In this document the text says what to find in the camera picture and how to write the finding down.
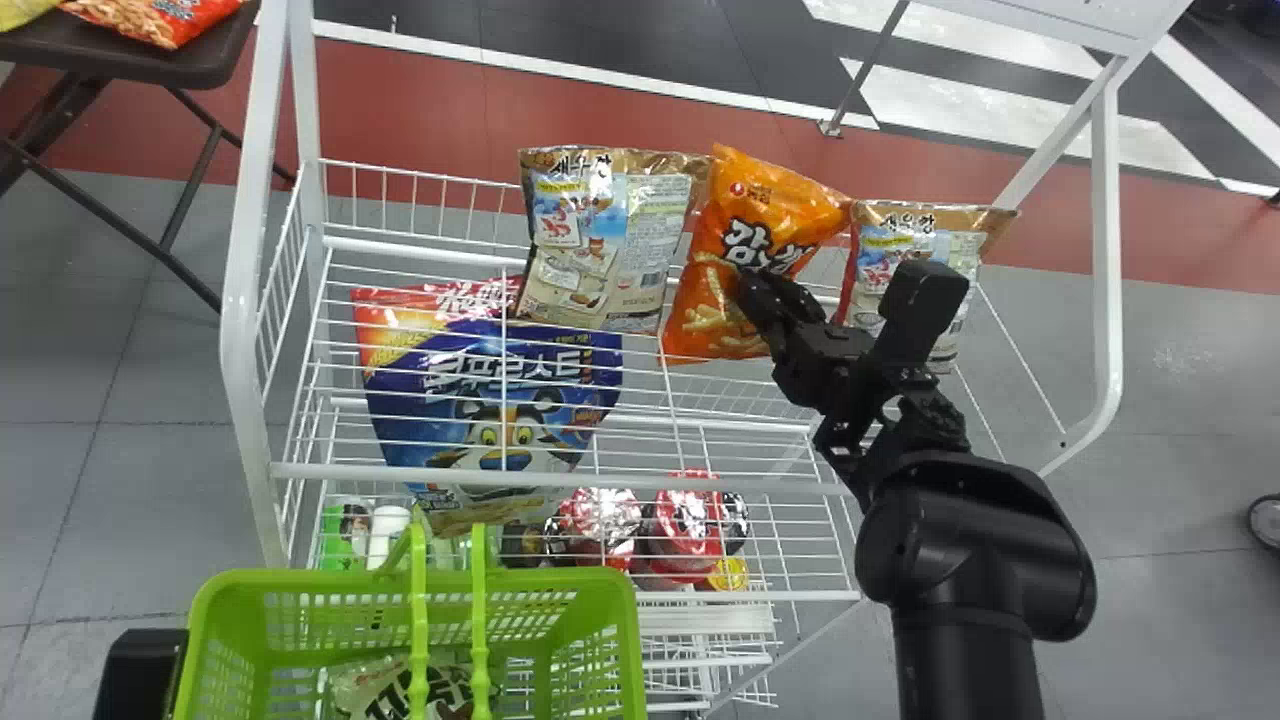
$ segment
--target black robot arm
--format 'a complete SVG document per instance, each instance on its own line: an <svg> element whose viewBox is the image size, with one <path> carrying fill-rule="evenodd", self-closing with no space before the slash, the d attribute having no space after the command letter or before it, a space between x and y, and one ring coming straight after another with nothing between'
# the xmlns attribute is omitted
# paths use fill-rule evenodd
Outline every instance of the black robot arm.
<svg viewBox="0 0 1280 720"><path fill-rule="evenodd" d="M1038 475L970 452L964 415L925 368L968 290L941 263L901 263L874 338L771 273L744 272L737 301L783 395L823 416L814 447L863 509L854 568L892 611L901 716L1041 720L1032 641L1084 632L1093 564Z"/></svg>

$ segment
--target green basket handle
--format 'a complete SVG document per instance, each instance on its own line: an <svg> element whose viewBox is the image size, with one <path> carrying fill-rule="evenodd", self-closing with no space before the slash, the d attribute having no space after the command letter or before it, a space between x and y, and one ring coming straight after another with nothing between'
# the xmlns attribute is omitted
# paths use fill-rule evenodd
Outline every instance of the green basket handle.
<svg viewBox="0 0 1280 720"><path fill-rule="evenodd" d="M489 553L485 548L488 533L484 523L471 525L471 697L475 706L471 720L492 720L489 711L489 644L485 638L486 603L489 585L486 583Z"/></svg>
<svg viewBox="0 0 1280 720"><path fill-rule="evenodd" d="M424 720L426 706L421 702L413 702L413 698L426 697L429 693L426 662L431 656L428 634L431 625L426 618L426 530L422 527L426 516L416 505L412 512L407 532L396 541L396 546L387 553L387 561L383 562L381 568L374 570L374 574L379 577L397 575L396 566L408 552L408 716L410 720Z"/></svg>
<svg viewBox="0 0 1280 720"><path fill-rule="evenodd" d="M408 687L408 714L410 720L424 720L426 705L413 702L415 697L428 697L426 665L431 656L430 648L430 623L426 616L426 515L422 509L413 506L413 515L408 524L408 532L403 533L396 546L387 555L387 561L381 568L374 570L375 575L390 577L397 574L404 553L410 556L410 653L408 667L411 673ZM484 523L471 525L471 697L472 720L493 720L489 710L489 646L485 638L485 603L489 598L486 571L486 533Z"/></svg>

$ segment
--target orange snack bag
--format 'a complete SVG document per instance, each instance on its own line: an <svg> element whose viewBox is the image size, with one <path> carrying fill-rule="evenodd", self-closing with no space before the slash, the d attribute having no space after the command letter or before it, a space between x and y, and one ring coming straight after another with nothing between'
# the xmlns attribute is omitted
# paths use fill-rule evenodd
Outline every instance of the orange snack bag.
<svg viewBox="0 0 1280 720"><path fill-rule="evenodd" d="M177 50L239 9L243 0L76 0L63 10L96 26Z"/></svg>
<svg viewBox="0 0 1280 720"><path fill-rule="evenodd" d="M844 193L723 145L712 156L707 208L662 331L673 365L768 355L733 300L739 268L795 278L822 243L849 227L851 200Z"/></svg>

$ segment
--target green plastic basket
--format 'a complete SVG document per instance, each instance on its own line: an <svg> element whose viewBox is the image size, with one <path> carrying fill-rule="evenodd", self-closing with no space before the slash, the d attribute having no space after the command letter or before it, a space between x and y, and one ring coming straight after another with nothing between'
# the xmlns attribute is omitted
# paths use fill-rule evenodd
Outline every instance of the green plastic basket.
<svg viewBox="0 0 1280 720"><path fill-rule="evenodd" d="M532 666L527 705L539 720L644 717L635 591L626 575L489 569L484 525L471 537L470 571L428 570L426 537L413 521L376 571L257 569L211 578L191 606L174 717L315 719L324 712L324 667L403 650L413 671L410 697L424 697L433 648L470 650L477 720L493 716L490 652L511 666ZM397 571L404 552L410 569ZM422 703L410 706L420 720Z"/></svg>

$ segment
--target white bottle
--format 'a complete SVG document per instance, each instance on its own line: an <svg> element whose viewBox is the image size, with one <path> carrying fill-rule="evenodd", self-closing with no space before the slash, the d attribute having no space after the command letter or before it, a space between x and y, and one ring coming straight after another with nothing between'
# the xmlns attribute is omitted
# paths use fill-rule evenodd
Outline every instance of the white bottle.
<svg viewBox="0 0 1280 720"><path fill-rule="evenodd" d="M410 511L398 505L383 505L374 509L374 524L369 530L369 561L365 568L376 570L387 562L392 550L392 538L398 537L408 527Z"/></svg>

